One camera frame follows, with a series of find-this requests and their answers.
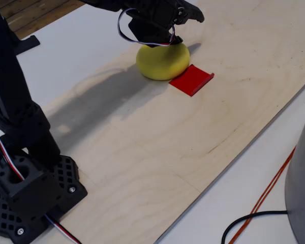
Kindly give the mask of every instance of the plywood board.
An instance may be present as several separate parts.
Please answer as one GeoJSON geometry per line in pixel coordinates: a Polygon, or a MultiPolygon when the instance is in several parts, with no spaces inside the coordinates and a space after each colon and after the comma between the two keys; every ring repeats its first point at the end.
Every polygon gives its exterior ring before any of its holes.
{"type": "Polygon", "coordinates": [[[142,77],[133,46],[44,108],[89,193],[62,220],[83,243],[156,241],[305,85],[305,0],[197,5],[176,31],[215,77],[193,97],[142,77]]]}

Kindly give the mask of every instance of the wooden floor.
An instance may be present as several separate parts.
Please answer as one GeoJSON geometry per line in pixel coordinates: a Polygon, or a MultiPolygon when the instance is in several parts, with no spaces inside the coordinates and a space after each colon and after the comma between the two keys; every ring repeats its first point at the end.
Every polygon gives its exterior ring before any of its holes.
{"type": "Polygon", "coordinates": [[[24,38],[84,5],[78,0],[0,0],[0,13],[24,38]]]}

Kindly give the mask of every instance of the white surface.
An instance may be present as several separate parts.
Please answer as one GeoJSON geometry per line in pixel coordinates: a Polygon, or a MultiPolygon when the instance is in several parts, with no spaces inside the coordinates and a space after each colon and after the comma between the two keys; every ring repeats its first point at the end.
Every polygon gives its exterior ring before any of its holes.
{"type": "MultiPolygon", "coordinates": [[[[45,106],[131,45],[118,36],[117,17],[83,6],[35,33],[41,45],[18,56],[34,101],[45,106]]],[[[220,243],[226,227],[251,211],[297,143],[304,121],[305,91],[161,243],[220,243]]],[[[260,210],[285,209],[285,173],[260,210]]],[[[296,240],[288,218],[275,216],[253,220],[237,243],[296,240]]]]}
{"type": "MultiPolygon", "coordinates": [[[[225,229],[251,212],[297,144],[304,123],[305,90],[160,243],[220,243],[225,229]]],[[[286,210],[287,169],[259,211],[286,210]]],[[[228,234],[226,243],[241,225],[228,234]]],[[[287,216],[268,216],[253,219],[236,243],[296,244],[297,241],[287,216]]]]}

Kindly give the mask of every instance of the yellow sponge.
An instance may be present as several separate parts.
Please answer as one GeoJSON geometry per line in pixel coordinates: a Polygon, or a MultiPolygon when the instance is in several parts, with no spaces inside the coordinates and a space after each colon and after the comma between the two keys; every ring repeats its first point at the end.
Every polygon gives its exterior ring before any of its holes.
{"type": "Polygon", "coordinates": [[[139,71],[152,80],[170,80],[184,72],[190,63],[190,52],[183,43],[148,47],[142,46],[137,54],[139,71]]]}

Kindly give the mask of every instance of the red card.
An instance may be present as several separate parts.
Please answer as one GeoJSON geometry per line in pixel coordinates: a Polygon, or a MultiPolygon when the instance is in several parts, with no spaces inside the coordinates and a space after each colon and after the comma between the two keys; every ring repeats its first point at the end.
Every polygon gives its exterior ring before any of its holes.
{"type": "Polygon", "coordinates": [[[170,84],[192,97],[214,76],[214,73],[210,75],[194,65],[190,65],[183,74],[173,79],[170,84]]]}

